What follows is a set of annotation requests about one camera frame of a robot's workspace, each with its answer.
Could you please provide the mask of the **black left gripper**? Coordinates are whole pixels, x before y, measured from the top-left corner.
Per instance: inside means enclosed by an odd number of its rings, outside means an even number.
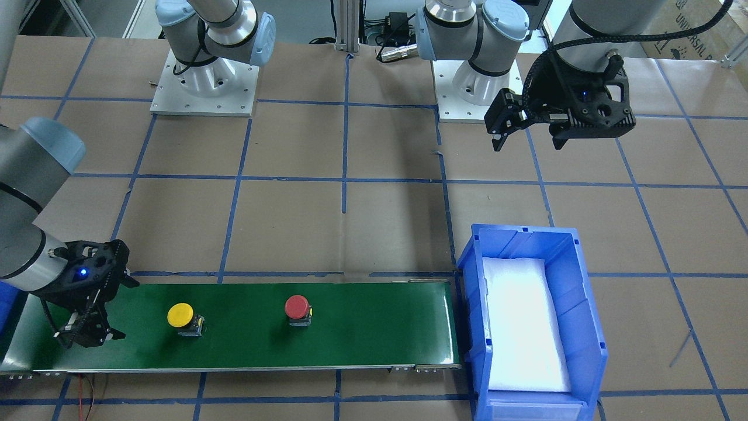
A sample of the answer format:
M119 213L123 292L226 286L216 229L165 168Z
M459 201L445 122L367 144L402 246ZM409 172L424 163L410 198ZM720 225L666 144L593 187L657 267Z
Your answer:
M633 130L636 118L622 56L610 55L601 72L586 72L567 64L556 51L543 53L527 74L523 101L521 94L500 89L484 115L496 152L510 134L533 123L549 125L558 150L569 139L611 139Z

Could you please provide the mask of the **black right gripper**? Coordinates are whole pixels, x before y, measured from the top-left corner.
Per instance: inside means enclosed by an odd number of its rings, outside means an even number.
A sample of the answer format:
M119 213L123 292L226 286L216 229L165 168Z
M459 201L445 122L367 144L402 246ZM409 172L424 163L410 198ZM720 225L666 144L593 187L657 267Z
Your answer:
M122 240L69 241L51 255L64 259L64 270L48 286L35 290L35 295L64 309L86 310L91 303L112 301L120 285L141 285L126 266L129 248ZM124 339L126 334L112 328L108 316L105 307L93 307L88 313L73 312L66 325L54 329L53 337L64 349L74 343L98 347L105 341Z

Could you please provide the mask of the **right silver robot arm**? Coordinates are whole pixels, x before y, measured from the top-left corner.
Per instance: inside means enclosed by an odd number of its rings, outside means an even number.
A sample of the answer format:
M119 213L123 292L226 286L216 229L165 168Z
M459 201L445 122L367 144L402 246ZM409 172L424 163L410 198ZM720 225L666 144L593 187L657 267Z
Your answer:
M251 1L158 1L155 15L175 58L172 77L198 98L229 91L236 64L262 67L275 48L275 17ZM41 300L64 348L123 339L105 304L120 286L138 286L122 240L63 243L34 224L85 153L82 139L50 118L2 127L2 280Z

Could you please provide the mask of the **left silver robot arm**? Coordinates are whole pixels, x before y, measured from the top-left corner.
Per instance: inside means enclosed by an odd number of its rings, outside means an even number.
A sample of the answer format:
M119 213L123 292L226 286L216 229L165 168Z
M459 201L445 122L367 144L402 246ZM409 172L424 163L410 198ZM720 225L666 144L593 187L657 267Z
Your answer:
M636 126L622 45L694 36L716 26L731 1L704 24L647 34L662 1L573 1L548 46L528 70L521 93L489 93L484 125L500 151L509 135L546 123L553 145L569 139L608 139ZM513 1L427 1L414 15L417 50L430 61L458 60L471 75L497 79L510 72L531 19Z

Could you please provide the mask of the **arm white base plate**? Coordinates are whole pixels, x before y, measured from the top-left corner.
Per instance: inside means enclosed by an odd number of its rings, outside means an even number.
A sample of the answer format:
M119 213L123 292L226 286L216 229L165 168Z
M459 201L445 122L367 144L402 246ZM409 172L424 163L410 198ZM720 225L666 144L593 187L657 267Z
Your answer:
M439 120L445 123L484 123L484 115L502 88L521 93L522 79L515 61L506 74L479 74L467 61L432 62Z
M182 64L169 51L150 112L173 116L253 115L260 67L218 58L174 75L174 70L181 69Z

